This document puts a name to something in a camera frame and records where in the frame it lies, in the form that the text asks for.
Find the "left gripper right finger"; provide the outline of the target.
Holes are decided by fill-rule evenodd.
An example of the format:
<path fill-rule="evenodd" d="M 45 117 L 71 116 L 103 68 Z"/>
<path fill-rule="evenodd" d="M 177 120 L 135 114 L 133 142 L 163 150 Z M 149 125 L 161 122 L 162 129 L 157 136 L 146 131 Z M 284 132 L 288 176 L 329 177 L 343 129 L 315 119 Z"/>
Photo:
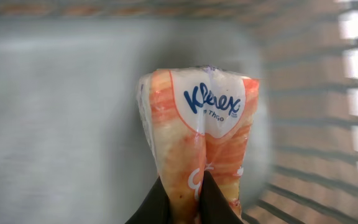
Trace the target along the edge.
<path fill-rule="evenodd" d="M 202 224 L 243 224 L 207 170 L 204 171 L 199 212 Z"/>

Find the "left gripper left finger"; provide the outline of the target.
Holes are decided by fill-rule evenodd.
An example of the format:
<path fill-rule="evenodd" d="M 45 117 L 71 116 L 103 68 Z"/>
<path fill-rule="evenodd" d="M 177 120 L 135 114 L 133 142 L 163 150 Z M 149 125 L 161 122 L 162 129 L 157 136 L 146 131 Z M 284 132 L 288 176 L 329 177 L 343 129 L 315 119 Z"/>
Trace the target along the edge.
<path fill-rule="evenodd" d="M 168 224 L 169 221 L 169 199 L 158 177 L 140 207 L 125 224 Z"/>

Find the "orange Kleenex tissue pack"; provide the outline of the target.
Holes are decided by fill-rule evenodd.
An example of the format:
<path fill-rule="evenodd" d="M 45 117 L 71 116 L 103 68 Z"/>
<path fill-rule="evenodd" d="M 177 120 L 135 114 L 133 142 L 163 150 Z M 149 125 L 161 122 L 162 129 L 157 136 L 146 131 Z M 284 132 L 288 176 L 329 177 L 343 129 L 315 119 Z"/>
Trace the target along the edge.
<path fill-rule="evenodd" d="M 212 66 L 158 69 L 140 78 L 137 103 L 174 223 L 196 223 L 204 173 L 241 214 L 240 179 L 259 81 Z"/>

